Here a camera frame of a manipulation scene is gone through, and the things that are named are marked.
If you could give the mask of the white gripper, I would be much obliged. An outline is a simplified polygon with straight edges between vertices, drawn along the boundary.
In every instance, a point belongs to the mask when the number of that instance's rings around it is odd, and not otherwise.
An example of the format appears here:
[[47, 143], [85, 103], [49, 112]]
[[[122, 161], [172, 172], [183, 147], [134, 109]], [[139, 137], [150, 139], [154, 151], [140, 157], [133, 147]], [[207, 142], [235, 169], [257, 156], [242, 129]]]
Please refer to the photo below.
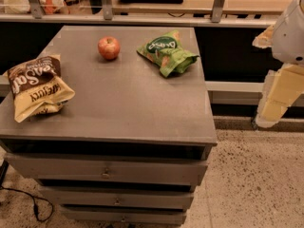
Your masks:
[[275, 22], [253, 41], [256, 48], [272, 47], [273, 56], [283, 62], [278, 71], [269, 70], [255, 122], [269, 128], [304, 92], [304, 0], [293, 0]]

